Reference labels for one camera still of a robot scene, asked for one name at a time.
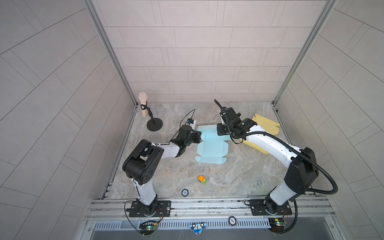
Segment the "light blue paper box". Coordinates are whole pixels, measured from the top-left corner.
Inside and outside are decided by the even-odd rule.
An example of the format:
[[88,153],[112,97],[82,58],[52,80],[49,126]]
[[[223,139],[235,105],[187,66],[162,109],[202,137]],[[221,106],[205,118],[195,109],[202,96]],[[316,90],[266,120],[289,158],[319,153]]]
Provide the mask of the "light blue paper box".
[[224,164],[229,152],[229,135],[219,136],[216,125],[198,126],[201,142],[197,147],[196,161],[205,164]]

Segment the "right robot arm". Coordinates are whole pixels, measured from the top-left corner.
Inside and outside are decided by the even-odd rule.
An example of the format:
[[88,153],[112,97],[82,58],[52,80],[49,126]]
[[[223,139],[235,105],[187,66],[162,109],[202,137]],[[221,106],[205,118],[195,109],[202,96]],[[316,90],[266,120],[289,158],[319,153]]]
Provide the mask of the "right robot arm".
[[304,194],[313,180],[319,175],[310,163],[305,162],[303,156],[313,158],[312,150],[304,150],[291,146],[274,135],[265,131],[251,119],[240,119],[240,113],[233,108],[221,107],[222,123],[217,124],[220,135],[229,135],[233,139],[247,140],[278,159],[288,168],[284,180],[275,187],[265,198],[266,212],[271,215],[280,212],[281,206],[287,201],[294,200]]

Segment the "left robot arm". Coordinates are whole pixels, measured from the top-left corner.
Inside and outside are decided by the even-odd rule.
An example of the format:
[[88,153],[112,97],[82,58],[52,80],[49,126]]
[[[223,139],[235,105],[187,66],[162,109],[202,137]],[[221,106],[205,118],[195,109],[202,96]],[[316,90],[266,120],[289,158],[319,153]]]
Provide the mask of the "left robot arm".
[[156,212],[158,196],[153,187],[152,177],[160,160],[180,157],[188,146],[201,142],[201,135],[200,131],[194,130],[191,126],[182,125],[177,137],[167,143],[141,140],[124,161],[122,170],[135,185],[138,193],[136,203],[145,215]]

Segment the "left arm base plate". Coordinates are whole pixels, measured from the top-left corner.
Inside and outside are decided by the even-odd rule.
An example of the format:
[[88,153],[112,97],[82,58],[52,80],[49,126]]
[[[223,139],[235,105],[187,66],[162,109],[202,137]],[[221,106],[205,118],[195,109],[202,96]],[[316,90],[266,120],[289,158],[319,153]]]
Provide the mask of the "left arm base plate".
[[136,200],[130,207],[125,207],[125,209],[129,212],[129,217],[132,218],[169,217],[171,204],[171,201],[156,201],[147,206]]

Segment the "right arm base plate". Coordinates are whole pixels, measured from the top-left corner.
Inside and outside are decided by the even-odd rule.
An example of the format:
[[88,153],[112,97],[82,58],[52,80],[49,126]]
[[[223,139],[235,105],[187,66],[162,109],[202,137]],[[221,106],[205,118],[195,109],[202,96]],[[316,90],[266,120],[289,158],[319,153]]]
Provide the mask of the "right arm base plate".
[[272,200],[251,199],[248,200],[253,216],[282,216],[292,215],[292,208],[288,201],[279,206]]

